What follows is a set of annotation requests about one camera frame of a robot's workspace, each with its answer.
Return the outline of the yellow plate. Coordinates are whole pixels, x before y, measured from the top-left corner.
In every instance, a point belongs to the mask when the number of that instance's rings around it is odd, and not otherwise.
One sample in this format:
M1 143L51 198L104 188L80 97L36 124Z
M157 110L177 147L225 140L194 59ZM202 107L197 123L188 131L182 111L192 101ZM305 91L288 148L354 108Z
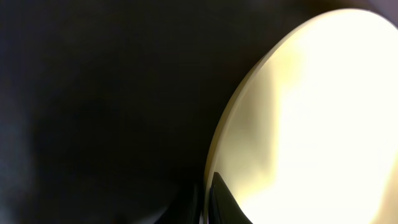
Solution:
M397 222L397 27L362 9L281 39L228 102L205 166L252 223Z

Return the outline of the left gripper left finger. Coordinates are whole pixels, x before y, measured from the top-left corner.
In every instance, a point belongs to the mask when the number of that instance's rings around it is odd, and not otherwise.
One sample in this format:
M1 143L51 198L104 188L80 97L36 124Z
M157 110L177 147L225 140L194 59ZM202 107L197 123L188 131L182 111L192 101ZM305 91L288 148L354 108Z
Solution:
M199 224L202 191L197 184L182 187L155 224Z

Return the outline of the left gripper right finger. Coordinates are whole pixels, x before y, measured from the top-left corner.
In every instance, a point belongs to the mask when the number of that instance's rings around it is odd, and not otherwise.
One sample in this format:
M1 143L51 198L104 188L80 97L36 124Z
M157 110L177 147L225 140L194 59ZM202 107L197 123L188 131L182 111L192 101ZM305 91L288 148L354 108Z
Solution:
M252 224L218 172L213 174L208 213L209 224Z

